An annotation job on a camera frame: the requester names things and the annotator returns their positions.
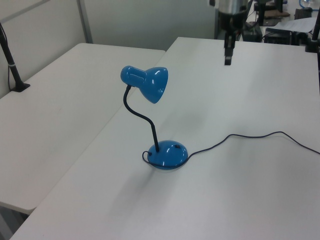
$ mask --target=black flexible neck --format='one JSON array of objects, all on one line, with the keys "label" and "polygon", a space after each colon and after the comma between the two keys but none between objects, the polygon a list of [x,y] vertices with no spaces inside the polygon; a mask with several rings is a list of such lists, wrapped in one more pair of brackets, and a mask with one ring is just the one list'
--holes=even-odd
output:
[{"label": "black flexible neck", "polygon": [[128,111],[136,116],[138,116],[139,118],[142,118],[146,121],[148,121],[151,125],[151,129],[152,129],[152,135],[153,135],[153,140],[154,140],[154,146],[155,146],[155,150],[156,152],[158,153],[159,152],[159,144],[158,144],[158,139],[157,139],[157,133],[156,133],[156,127],[154,125],[154,123],[149,119],[147,118],[146,116],[143,116],[142,114],[136,112],[136,111],[133,111],[128,103],[127,103],[127,97],[128,97],[128,93],[130,91],[132,86],[128,85],[126,86],[126,90],[125,90],[125,93],[123,95],[123,103],[124,103],[124,106],[126,107],[126,109],[128,109]]}]

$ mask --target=table surface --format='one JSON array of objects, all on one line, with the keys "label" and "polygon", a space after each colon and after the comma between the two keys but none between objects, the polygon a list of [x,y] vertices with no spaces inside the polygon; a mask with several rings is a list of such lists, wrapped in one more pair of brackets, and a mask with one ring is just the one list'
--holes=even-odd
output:
[{"label": "table surface", "polygon": [[[154,120],[158,139],[195,152],[228,134],[284,131],[319,151],[317,55],[303,47],[178,38],[157,104],[129,105]],[[181,168],[144,163],[150,126],[123,106],[12,240],[314,240],[320,236],[320,156],[280,134],[232,137]]]},{"label": "table surface", "polygon": [[79,44],[0,100],[0,206],[30,214],[123,104],[121,69],[164,51]]}]

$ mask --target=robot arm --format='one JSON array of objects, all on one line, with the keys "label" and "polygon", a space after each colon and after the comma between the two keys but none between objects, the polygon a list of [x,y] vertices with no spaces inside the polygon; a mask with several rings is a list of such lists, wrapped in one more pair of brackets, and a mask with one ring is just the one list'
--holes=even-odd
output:
[{"label": "robot arm", "polygon": [[224,38],[224,65],[231,65],[236,33],[244,26],[248,0],[209,0],[209,4],[219,10],[220,26],[226,31]]}]

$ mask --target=floor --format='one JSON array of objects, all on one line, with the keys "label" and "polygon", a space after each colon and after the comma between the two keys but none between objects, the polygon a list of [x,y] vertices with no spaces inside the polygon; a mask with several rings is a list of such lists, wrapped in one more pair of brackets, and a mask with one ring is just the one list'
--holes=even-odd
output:
[{"label": "floor", "polygon": [[9,240],[28,215],[0,206],[0,240]]}]

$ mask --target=white wall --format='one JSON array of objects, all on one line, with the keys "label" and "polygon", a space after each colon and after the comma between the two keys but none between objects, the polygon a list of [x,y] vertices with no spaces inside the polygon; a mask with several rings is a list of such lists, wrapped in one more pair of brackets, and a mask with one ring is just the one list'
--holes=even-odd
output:
[{"label": "white wall", "polygon": [[214,38],[207,0],[85,0],[95,44],[167,50],[177,37]]},{"label": "white wall", "polygon": [[[85,42],[77,0],[50,0],[2,26],[22,81],[76,44]],[[5,55],[0,49],[0,98],[9,92],[7,68]],[[12,75],[10,78],[11,86],[14,86]]]},{"label": "white wall", "polygon": [[45,1],[46,0],[0,0],[0,21],[3,23],[4,19],[10,18],[12,15]]}]

